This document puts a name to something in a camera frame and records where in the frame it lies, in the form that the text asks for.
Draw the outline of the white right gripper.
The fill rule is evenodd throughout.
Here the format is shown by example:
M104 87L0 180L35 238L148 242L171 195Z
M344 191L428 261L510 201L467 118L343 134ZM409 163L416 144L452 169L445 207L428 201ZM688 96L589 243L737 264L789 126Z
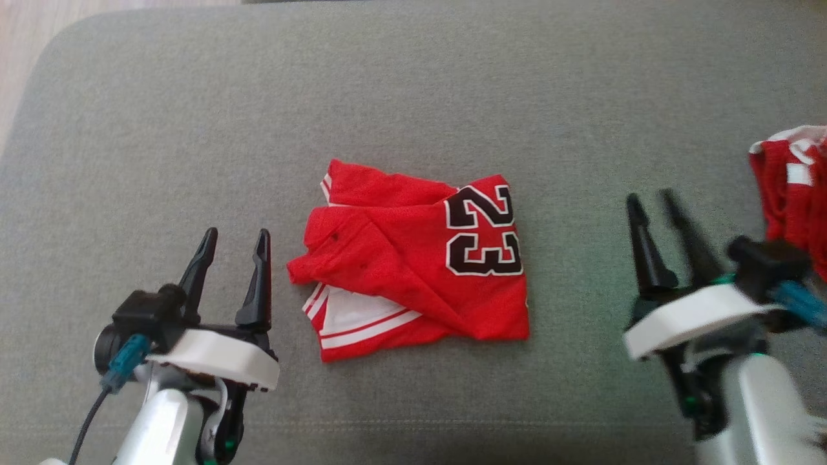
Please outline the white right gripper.
M724 268L705 236L672 189L662 189L660 194L679 235L692 287L717 282ZM650 295L639 297L633 306L622 336L626 353L633 361L659 359L680 414L691 421L696 439L711 439L726 427L755 439L760 433L753 426L756 407L744 400L739 389L734 400L727 399L724 374L750 357L769 354L762 306L732 284L699 291L674 289L677 276L664 264L637 194L628 195L626 208L638 291Z

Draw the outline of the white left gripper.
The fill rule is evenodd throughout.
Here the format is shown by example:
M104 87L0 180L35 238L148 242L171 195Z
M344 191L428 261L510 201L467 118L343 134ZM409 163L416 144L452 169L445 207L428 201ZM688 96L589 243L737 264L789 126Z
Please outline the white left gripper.
M200 324L205 276L215 258L218 229L204 233L178 283L186 294L180 312ZM261 229L251 277L235 324L270 330L271 233ZM280 366L268 348L206 329L189 329L165 355L148 358L147 422L158 426L147 446L150 464L229 464L245 432L246 397L277 387Z

